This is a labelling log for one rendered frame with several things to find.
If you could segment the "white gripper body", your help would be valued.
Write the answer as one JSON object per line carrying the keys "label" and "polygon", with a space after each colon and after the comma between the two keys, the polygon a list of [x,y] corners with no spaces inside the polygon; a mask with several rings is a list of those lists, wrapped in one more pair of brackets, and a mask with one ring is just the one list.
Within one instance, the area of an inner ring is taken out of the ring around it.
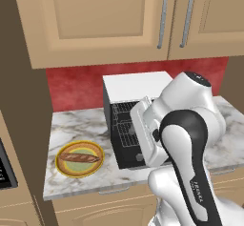
{"label": "white gripper body", "polygon": [[156,120],[153,103],[148,96],[142,98],[130,111],[144,161],[148,167],[160,165],[160,123]]}

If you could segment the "black toaster oven door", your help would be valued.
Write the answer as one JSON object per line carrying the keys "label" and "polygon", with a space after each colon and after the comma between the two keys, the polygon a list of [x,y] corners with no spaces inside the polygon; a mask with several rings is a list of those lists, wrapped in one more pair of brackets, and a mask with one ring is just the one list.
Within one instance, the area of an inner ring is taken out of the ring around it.
{"label": "black toaster oven door", "polygon": [[112,148],[120,170],[147,168],[135,134],[113,137]]}

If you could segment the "white and black toaster oven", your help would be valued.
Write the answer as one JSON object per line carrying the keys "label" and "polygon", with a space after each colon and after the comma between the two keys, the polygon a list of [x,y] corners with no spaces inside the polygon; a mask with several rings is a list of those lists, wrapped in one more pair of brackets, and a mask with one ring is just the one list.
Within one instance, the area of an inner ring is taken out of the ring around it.
{"label": "white and black toaster oven", "polygon": [[104,75],[103,107],[111,140],[119,136],[116,125],[131,122],[130,111],[143,97],[158,97],[173,80],[166,72]]}

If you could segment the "brown baguette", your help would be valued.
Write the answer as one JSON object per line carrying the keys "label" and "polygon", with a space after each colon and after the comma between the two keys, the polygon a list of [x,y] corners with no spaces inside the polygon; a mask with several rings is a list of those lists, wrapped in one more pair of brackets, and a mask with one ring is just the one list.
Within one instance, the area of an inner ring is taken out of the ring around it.
{"label": "brown baguette", "polygon": [[94,163],[100,160],[98,156],[92,154],[62,153],[58,156],[59,160],[79,163]]}

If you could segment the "yellow and orange plate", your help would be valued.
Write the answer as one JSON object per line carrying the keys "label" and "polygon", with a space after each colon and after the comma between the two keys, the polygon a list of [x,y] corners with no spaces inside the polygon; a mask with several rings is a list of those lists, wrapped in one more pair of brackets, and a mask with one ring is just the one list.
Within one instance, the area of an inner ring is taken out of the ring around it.
{"label": "yellow and orange plate", "polygon": [[[92,154],[100,158],[94,163],[79,163],[62,161],[58,156],[62,153],[76,153],[76,154]],[[59,150],[55,157],[55,167],[62,175],[81,178],[94,174],[103,165],[105,154],[103,149],[95,142],[90,140],[77,140],[68,143]]]}

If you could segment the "beige lower cupboard door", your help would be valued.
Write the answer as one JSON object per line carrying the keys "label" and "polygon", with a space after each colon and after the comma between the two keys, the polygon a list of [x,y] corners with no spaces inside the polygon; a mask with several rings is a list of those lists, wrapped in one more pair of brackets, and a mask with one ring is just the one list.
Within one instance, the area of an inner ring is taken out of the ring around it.
{"label": "beige lower cupboard door", "polygon": [[59,212],[56,218],[58,226],[148,226],[153,213],[152,204],[131,204]]}

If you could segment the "wide beige cupboard door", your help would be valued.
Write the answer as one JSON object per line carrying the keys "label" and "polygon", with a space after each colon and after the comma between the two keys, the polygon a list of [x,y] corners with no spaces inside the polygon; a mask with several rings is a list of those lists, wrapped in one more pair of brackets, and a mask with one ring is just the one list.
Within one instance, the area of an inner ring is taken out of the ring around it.
{"label": "wide beige cupboard door", "polygon": [[174,0],[158,49],[162,0],[16,0],[35,69],[165,60]]}

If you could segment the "narrow beige cupboard door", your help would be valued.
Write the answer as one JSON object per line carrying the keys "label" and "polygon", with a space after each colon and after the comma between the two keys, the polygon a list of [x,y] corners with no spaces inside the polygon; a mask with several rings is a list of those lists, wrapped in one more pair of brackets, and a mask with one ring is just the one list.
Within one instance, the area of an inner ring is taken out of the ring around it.
{"label": "narrow beige cupboard door", "polygon": [[179,45],[189,0],[175,0],[168,58],[244,55],[244,0],[193,0],[187,42]]}

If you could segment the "black built-in oven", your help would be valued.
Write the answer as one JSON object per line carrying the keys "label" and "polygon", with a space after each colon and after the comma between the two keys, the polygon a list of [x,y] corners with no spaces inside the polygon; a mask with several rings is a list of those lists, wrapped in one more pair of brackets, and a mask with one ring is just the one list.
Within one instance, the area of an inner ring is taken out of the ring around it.
{"label": "black built-in oven", "polygon": [[0,190],[17,187],[18,181],[10,164],[2,139],[0,138]]}

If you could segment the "beige drawer front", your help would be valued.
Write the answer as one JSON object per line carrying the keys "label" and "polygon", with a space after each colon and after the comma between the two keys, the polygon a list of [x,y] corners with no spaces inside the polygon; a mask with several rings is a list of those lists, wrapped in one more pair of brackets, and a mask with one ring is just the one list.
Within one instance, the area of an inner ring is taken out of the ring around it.
{"label": "beige drawer front", "polygon": [[57,198],[52,201],[52,205],[55,212],[61,212],[83,207],[96,206],[100,204],[113,203],[117,201],[135,199],[148,195],[152,195],[149,186],[147,184],[137,184],[130,186],[128,191],[117,194],[100,195],[98,192],[95,192],[90,194]]}
{"label": "beige drawer front", "polygon": [[[222,168],[210,172],[232,169]],[[239,204],[244,204],[244,167],[235,167],[234,172],[225,175],[211,175],[215,194]]]}

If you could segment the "tall brown cupboard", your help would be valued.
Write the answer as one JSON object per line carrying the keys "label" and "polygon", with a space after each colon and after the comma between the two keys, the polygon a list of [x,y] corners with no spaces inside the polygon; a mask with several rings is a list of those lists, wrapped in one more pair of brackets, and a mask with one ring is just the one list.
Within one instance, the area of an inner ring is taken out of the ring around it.
{"label": "tall brown cupboard", "polygon": [[58,226],[43,199],[51,128],[46,72],[31,67],[16,0],[0,0],[0,111],[20,162],[41,226]]}

